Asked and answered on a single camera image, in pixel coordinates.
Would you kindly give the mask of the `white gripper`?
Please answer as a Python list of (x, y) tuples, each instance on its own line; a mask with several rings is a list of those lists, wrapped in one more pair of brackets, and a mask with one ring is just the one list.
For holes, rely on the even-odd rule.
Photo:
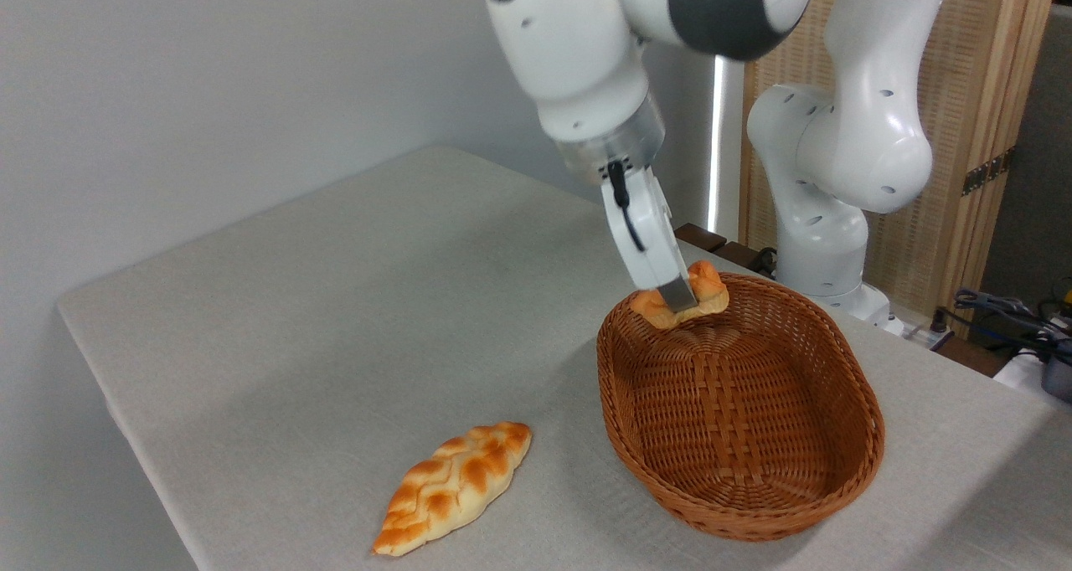
[(670, 209), (653, 170), (606, 164), (600, 174), (606, 223), (632, 285), (640, 291), (657, 289), (673, 314), (696, 307)]

